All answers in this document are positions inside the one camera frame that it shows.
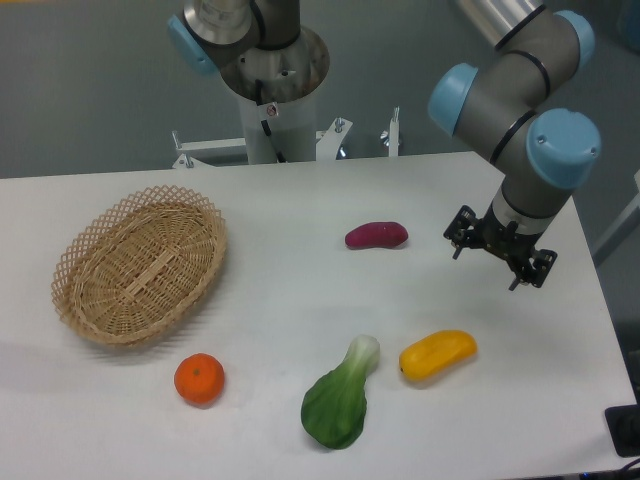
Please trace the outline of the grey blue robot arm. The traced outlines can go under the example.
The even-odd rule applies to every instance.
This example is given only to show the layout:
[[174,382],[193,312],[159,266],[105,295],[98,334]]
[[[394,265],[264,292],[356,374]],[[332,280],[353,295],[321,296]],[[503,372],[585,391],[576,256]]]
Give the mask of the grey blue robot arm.
[[[516,285],[540,287],[556,253],[536,244],[601,152],[597,127],[566,109],[539,106],[581,71],[595,45],[586,19],[539,1],[463,1],[460,10],[499,57],[488,69],[461,63],[436,84],[428,114],[498,169],[503,181],[483,216],[462,207],[445,230],[456,251],[504,261]],[[188,1],[167,24],[191,68],[219,74],[240,107],[253,164],[332,162],[349,123],[323,135],[315,94],[330,58],[300,20],[296,1]]]

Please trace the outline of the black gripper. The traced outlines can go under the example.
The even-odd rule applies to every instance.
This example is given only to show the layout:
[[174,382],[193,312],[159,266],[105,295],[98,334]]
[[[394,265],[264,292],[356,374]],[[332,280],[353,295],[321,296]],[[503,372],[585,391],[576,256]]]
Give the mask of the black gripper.
[[481,220],[468,205],[463,205],[443,236],[454,248],[454,260],[459,258],[464,249],[480,249],[482,241],[485,250],[507,261],[514,273],[510,291],[520,285],[541,288],[555,264],[557,253],[534,249],[539,234],[525,234],[519,232],[518,228],[519,224],[514,220],[505,224],[499,221],[493,205]]

